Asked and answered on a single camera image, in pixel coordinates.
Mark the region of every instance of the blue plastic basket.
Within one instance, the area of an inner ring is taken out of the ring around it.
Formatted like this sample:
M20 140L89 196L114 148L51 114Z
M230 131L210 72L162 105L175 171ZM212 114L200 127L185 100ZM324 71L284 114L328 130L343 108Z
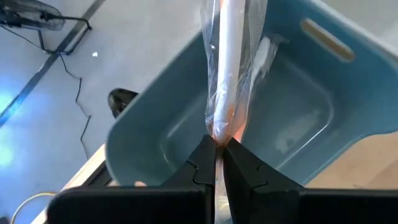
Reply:
M398 129L396 64L337 18L311 1L268 0L264 35L287 41L257 86L242 144L301 184L356 141ZM121 185L161 184L207 133L206 66L198 34L119 116L106 162Z

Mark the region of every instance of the black shoe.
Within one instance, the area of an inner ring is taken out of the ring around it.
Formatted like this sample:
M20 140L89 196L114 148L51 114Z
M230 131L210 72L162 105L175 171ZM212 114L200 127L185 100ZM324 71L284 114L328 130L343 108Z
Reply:
M126 108L126 106L136 97L138 93L117 88L112 90L108 96L108 105L111 108L113 116L116 118Z

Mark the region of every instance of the electrical cord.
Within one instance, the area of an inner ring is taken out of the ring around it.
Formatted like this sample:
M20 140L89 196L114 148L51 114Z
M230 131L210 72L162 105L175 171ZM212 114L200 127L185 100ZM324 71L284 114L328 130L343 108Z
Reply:
M89 158L88 158L88 151L87 151L87 148L86 148L86 146L85 146L85 143L83 142L83 136L84 136L85 133L86 133L88 123L90 122L90 119L91 119L91 115L87 115L87 114L86 114L86 112L84 111L82 105L81 105L81 104L79 103L79 101L78 101L79 96L80 96L81 83L82 83L82 81L83 81L83 78L82 78L82 77L76 77L76 76L74 76L72 73L70 73L69 70L68 70L68 68L67 68L67 65L66 65L66 63L65 63L65 61L64 61L64 59L63 59L62 54L61 54L61 53L58 53L58 54L59 54L59 56L60 56L60 58L61 58L61 60L62 60L63 67L64 67L65 71L66 71L72 78L74 78L74 79L76 79L76 80L79 80L79 88L78 88L78 90L77 90L77 94L76 94L76 98L75 98L75 103L79 106L81 112L85 115L85 117L86 117L86 119L87 119L86 124L85 124L85 128L83 129L83 132L82 132L81 135L80 135L80 143L81 143L81 145L83 146L83 149L84 149L85 154L86 154L86 158L89 159Z
M10 33L12 33L12 34L14 34L14 35L16 35L16 36L18 36L18 37L24 39L24 40L26 40L28 43L32 44L33 46L37 47L38 49L43 50L39 45L33 43L33 42L30 41L28 38L26 38L26 37L24 37L24 36L22 36L22 35L20 35L20 34L17 34L16 32L14 32L14 31L12 31L12 30L10 30L10 29L7 29L7 28L5 28L4 26L0 26L0 27L3 28L4 30L6 30L6 31L8 31L8 32L10 32ZM91 119L91 115L87 115L87 113L84 111L82 105L78 102L78 99L79 99L79 96L80 96L80 92L81 92L81 83L82 83L82 81L83 81L83 78L82 78L82 77L76 77L76 76L74 76L72 73L69 72L69 70L68 70L68 68L67 68L67 65L66 65L66 63L65 63L65 60L63 59L63 56L62 56L62 54L61 54L60 52L54 53L54 52L51 52L51 51L48 51L48 50L43 50L43 51L44 51L44 52L47 52L47 53L50 53L50 54L59 54L59 56L60 56L60 58L61 58L61 61L62 61L62 63L63 63L63 67L64 67L65 71L66 71L72 78L74 78L74 79L76 79L76 80L79 80L79 88L78 88L78 91L77 91L77 94L76 94L75 103L79 106L81 112L85 115L85 117L86 117L86 119L87 119L86 124L85 124L85 127L84 127L84 129L83 129L83 132L82 132L81 135L80 135L80 143L81 143L81 145L83 146L83 149L84 149L84 151L85 151L86 158L89 159L88 150L87 150L87 148L86 148L86 146L85 146L85 144L84 144L84 142L83 142L83 136L84 136L85 133L86 133L86 130L87 130L87 127L88 127L88 123L90 122L90 119Z
M55 196L55 194L56 193L53 193L53 192L42 192L42 193L35 194L35 195L31 196L30 198L26 199L24 202L22 202L18 206L17 210L12 215L10 224L15 224L15 219L17 218L19 211L23 208L23 206L25 206L25 204L27 204L28 202L30 202L31 200L33 200L35 198L43 197L43 196Z

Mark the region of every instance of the plastic bag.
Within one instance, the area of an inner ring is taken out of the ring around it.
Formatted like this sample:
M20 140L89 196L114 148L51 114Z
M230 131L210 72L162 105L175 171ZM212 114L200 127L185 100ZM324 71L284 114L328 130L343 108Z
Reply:
M203 0L202 34L208 60L208 132L225 146L242 138L256 80L267 73L278 45L261 39L267 0ZM223 178L216 163L215 223L231 217Z

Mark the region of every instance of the black cable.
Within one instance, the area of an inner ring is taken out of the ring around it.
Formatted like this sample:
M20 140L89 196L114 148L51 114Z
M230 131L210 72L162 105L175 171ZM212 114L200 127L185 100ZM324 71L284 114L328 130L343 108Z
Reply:
M20 38L26 40L26 41L28 41L28 43L32 44L33 46L37 47L38 49L43 50L39 45L33 43L32 41L30 41L30 40L27 39L26 37L24 37L24 36L22 36L22 35L19 35L19 34L17 34L17 33L14 32L14 31L5 28L4 26L0 26L0 27L3 28L3 29L5 29L5 30L8 31L8 32L10 32L10 33L12 33L12 34L14 34L14 35L16 35L16 36L18 36L18 37L20 37ZM90 122L90 119L91 119L91 115L87 115L86 112L83 110L82 105L78 102L78 99L79 99L79 96L80 96L80 91L81 91L81 83L82 83L82 81L83 81L83 78L82 78L82 77L76 77L76 76L74 76L72 73L70 73L69 70L68 70L68 68L67 68L67 65L66 65L66 63L65 63L65 61L64 61L64 59L63 59L62 54L61 54L60 52L59 52L58 54L59 54L59 56L60 56L60 58L61 58L61 60L62 60L63 67L64 67L65 71L66 71L72 78L74 78L74 79L76 79L76 80L79 80L79 88L78 88L78 91L77 91L77 94L76 94L75 103L79 106L81 112L82 112L82 113L85 115L85 117L87 118L85 128L83 129L83 132L81 133L81 136L80 136L80 142L81 142L81 145L83 146L83 149L84 149L84 151L85 151L85 154L86 154L87 159L89 159L87 148L86 148L86 146L85 146L85 144L84 144L84 142L83 142L83 136L84 136L85 133L86 133L88 123Z
M5 30L8 31L8 32L10 32L10 33L12 33L12 34L14 34L14 35L17 35L18 37L20 37L20 38L22 38L22 39L28 41L30 44L32 44L33 46L37 47L38 49L40 49L40 50L42 49L39 45L33 43L33 42L30 41L28 38L26 38L26 37L24 37L24 36L22 36L22 35L20 35L20 34L17 34L16 32L14 32L14 31L12 31L12 30L10 30L10 29L7 29L7 28L5 28L4 26L0 26L0 27L3 28L3 29L5 29Z
M69 70L68 70L68 68L67 68L67 65L66 65L66 63L65 63L65 61L64 61L64 59L63 59L62 54L61 54L61 53L58 53L58 54L59 54L59 56L60 56L60 58L61 58L61 60L62 60L63 67L64 67L65 71L66 71L72 78L74 78L74 79L76 79L76 80L79 80L79 88L78 88L78 90L77 90L77 94L76 94L76 98L75 98L75 103L79 106L81 112L82 112L82 113L86 116L86 118L87 118L85 128L83 129L83 132L82 132L81 135L80 135L80 142L81 142L81 145L83 146L83 149L85 150L85 154L86 154L86 157L87 157L87 159L88 159L88 151L87 151L87 148L86 148L86 146L85 146L85 143L83 142L83 136L84 136L85 133L86 133L88 123L90 122L90 119L91 119L91 115L87 115L86 112L83 110L82 105L78 102L78 99L79 99L79 96L80 96L80 90L81 90L81 82L83 81L83 78L82 78L82 77L76 77L76 76L74 76L72 73L70 73Z

